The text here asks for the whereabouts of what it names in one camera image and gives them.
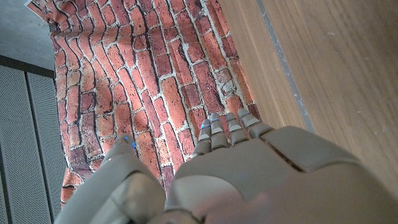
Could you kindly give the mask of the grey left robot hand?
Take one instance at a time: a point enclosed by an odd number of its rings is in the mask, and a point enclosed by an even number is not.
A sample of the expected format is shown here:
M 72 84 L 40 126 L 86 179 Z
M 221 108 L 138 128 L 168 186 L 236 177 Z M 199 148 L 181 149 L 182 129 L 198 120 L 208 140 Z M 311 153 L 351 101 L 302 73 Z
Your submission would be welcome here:
M 57 223 L 396 223 L 397 197 L 357 157 L 241 109 L 204 120 L 165 190 L 119 135 Z

